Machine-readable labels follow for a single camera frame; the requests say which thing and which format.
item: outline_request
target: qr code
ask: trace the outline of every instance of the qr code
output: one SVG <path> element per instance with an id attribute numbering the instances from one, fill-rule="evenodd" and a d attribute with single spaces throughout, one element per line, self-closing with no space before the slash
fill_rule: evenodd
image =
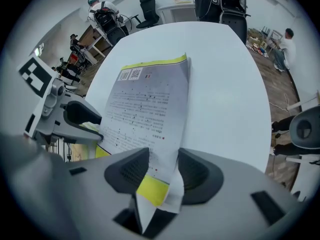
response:
<path id="1" fill-rule="evenodd" d="M 138 80 L 141 74 L 143 67 L 134 68 L 129 77 L 129 80 Z"/>
<path id="2" fill-rule="evenodd" d="M 130 75 L 131 69 L 123 69 L 121 70 L 120 76 L 118 78 L 118 81 L 127 80 Z"/>

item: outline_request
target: white table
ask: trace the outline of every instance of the white table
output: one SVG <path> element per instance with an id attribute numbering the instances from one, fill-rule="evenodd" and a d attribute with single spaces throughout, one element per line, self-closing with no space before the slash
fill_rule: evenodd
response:
<path id="1" fill-rule="evenodd" d="M 174 11 L 175 10 L 183 10 L 183 9 L 191 9 L 192 13 L 190 14 L 190 12 L 188 11 L 188 13 L 187 13 L 188 19 L 187 18 L 183 18 L 182 20 L 176 19 Z M 175 23 L 178 21 L 196 21 L 197 20 L 196 14 L 194 12 L 195 4 L 193 2 L 173 3 L 173 4 L 159 7 L 157 10 L 160 14 L 160 17 L 162 19 L 163 24 Z"/>
<path id="2" fill-rule="evenodd" d="M 271 115 L 263 79 L 246 46 L 224 24 L 178 22 L 136 32 L 112 49 L 86 100 L 103 115 L 125 65 L 191 58 L 188 112 L 181 147 L 234 159 L 265 172 Z"/>
<path id="3" fill-rule="evenodd" d="M 102 37 L 103 37 L 103 36 L 100 35 L 92 44 L 89 45 L 89 47 L 88 47 L 87 50 L 89 51 L 91 48 L 93 48 L 93 49 L 95 49 L 103 58 L 105 58 L 106 56 L 105 56 L 97 47 L 95 47 L 95 44 L 98 43 L 99 40 L 100 40 Z"/>

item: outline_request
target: yellow label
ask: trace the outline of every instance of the yellow label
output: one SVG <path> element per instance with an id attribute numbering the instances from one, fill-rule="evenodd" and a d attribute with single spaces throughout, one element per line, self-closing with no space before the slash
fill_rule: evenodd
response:
<path id="1" fill-rule="evenodd" d="M 95 148 L 95 158 L 102 158 L 102 157 L 108 157 L 111 156 L 107 151 L 103 150 L 101 147 L 96 145 Z"/>
<path id="2" fill-rule="evenodd" d="M 136 193 L 148 199 L 154 206 L 161 206 L 169 185 L 146 174 Z"/>
<path id="3" fill-rule="evenodd" d="M 151 62 L 141 62 L 141 63 L 137 63 L 137 64 L 133 64 L 133 65 L 124 66 L 123 68 L 121 68 L 121 70 L 127 70 L 127 69 L 132 69 L 132 68 L 137 68 L 137 67 L 175 64 L 175 63 L 183 62 L 186 59 L 187 59 L 187 54 L 184 54 L 179 58 L 167 59 L 167 60 L 155 60 L 155 61 L 151 61 Z"/>
<path id="4" fill-rule="evenodd" d="M 191 1 L 175 1 L 176 4 L 191 4 Z"/>

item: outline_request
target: person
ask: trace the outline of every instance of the person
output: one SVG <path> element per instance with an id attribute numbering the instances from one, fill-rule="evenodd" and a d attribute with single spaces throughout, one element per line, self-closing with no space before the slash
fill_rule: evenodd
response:
<path id="1" fill-rule="evenodd" d="M 70 64 L 69 62 L 64 61 L 64 58 L 63 58 L 63 57 L 60 58 L 60 62 L 61 62 L 61 67 L 62 67 L 62 68 L 71 70 L 71 71 L 73 71 L 76 75 L 80 75 L 80 71 L 78 70 L 78 67 L 77 67 L 77 66 L 75 66 L 75 65 L 73 65 L 73 64 Z"/>
<path id="2" fill-rule="evenodd" d="M 292 40 L 293 37 L 294 32 L 292 29 L 287 28 L 285 30 L 284 38 L 275 43 L 278 49 L 274 49 L 273 66 L 277 70 L 289 70 L 295 62 L 296 45 Z"/>
<path id="3" fill-rule="evenodd" d="M 212 0 L 195 0 L 195 15 L 200 22 L 219 23 L 221 7 Z"/>
<path id="4" fill-rule="evenodd" d="M 104 39 L 107 39 L 105 33 L 103 32 L 103 30 L 98 26 L 98 24 L 95 21 L 95 12 L 96 12 L 96 10 L 100 10 L 102 8 L 109 8 L 109 9 L 111 9 L 111 10 L 113 10 L 115 12 L 115 16 L 113 15 L 112 17 L 116 21 L 117 18 L 118 18 L 118 15 L 119 15 L 119 10 L 117 9 L 117 7 L 112 2 L 109 2 L 109 1 L 100 2 L 99 0 L 88 0 L 88 4 L 91 7 L 91 10 L 89 11 L 89 17 L 88 18 L 90 20 L 90 23 L 91 23 L 92 27 L 94 29 L 97 29 L 98 32 L 100 33 L 100 35 L 104 37 Z M 128 36 L 129 35 L 129 31 L 128 31 L 127 27 L 126 27 L 126 24 L 121 23 L 121 22 L 119 22 L 119 24 L 120 24 L 121 29 L 125 33 L 125 35 Z"/>
<path id="5" fill-rule="evenodd" d="M 78 77 L 69 74 L 69 72 L 63 69 L 61 66 L 57 66 L 57 67 L 53 66 L 51 69 L 53 69 L 54 71 L 58 71 L 60 73 L 60 77 L 68 78 L 70 80 L 76 81 L 77 83 L 80 82 L 80 79 Z"/>
<path id="6" fill-rule="evenodd" d="M 294 119 L 295 115 L 289 116 L 281 121 L 273 122 L 271 125 L 271 130 L 273 133 L 279 131 L 289 131 L 290 123 Z M 296 156 L 296 155 L 309 155 L 309 154 L 319 154 L 320 149 L 307 149 L 289 143 L 286 145 L 277 144 L 270 148 L 270 155 L 285 155 L 285 156 Z"/>
<path id="7" fill-rule="evenodd" d="M 87 45 L 79 42 L 77 39 L 76 39 L 77 35 L 75 34 L 72 34 L 70 35 L 70 45 L 74 45 L 74 46 L 79 46 L 80 48 L 80 51 L 84 54 L 84 57 L 92 64 L 92 65 L 95 65 L 98 63 L 98 61 L 95 59 L 95 57 L 93 57 L 93 55 L 86 49 L 88 48 Z"/>

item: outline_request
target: black office chair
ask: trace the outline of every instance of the black office chair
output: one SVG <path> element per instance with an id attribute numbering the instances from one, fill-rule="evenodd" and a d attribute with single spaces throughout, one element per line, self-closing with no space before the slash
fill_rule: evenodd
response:
<path id="1" fill-rule="evenodd" d="M 135 18 L 139 22 L 136 28 L 144 29 L 156 26 L 160 18 L 156 14 L 156 0 L 140 0 L 140 3 L 145 21 L 141 22 L 138 15 L 133 16 L 131 19 Z"/>

